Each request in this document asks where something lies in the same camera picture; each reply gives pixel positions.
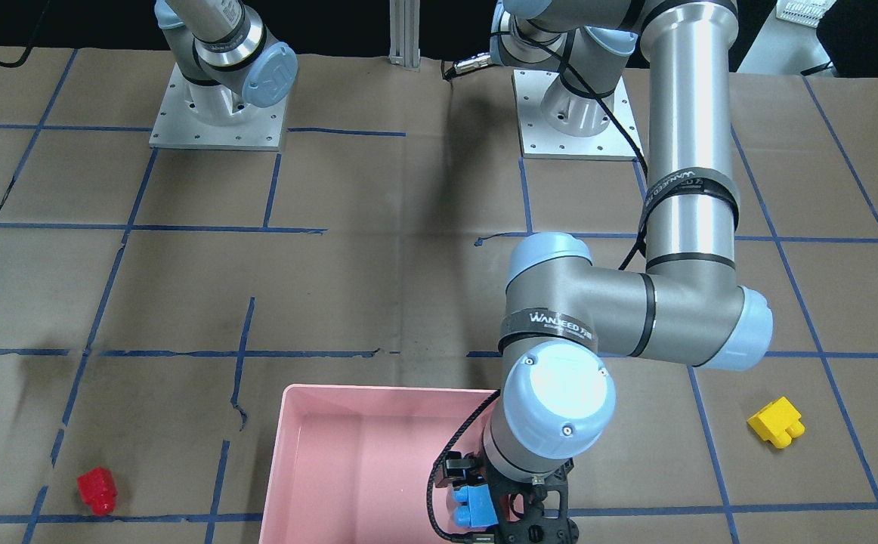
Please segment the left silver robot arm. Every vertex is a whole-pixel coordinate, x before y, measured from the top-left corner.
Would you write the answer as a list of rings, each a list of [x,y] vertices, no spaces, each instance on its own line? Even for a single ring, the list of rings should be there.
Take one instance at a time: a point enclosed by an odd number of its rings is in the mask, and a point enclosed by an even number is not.
[[[731,165],[728,51],[734,1],[500,1],[492,62],[554,71],[604,106],[626,58],[650,65],[647,193],[630,254],[643,272],[595,266],[564,232],[517,244],[505,282],[502,387],[430,468],[432,530],[456,543],[573,543],[567,476],[613,416],[602,354],[743,371],[773,313],[737,280],[740,195]]]

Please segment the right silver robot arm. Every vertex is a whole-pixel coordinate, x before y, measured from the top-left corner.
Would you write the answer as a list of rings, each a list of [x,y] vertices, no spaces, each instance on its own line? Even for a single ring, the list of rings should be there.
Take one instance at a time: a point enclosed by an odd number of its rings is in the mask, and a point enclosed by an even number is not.
[[[296,53],[241,1],[156,1],[153,13],[201,123],[245,122],[292,90]]]

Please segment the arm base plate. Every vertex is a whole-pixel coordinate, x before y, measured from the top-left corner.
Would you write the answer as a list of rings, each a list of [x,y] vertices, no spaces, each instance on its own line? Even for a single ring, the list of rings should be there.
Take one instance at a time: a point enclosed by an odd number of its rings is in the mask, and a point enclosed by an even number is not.
[[[619,80],[612,95],[604,98],[611,115],[595,100],[567,90],[557,73],[515,70],[512,82],[523,158],[636,159],[628,138],[613,124],[613,119],[628,131],[637,149],[642,150],[623,80]]]
[[[289,97],[260,108],[222,86],[201,86],[173,66],[158,117],[152,148],[279,152],[283,147]]]

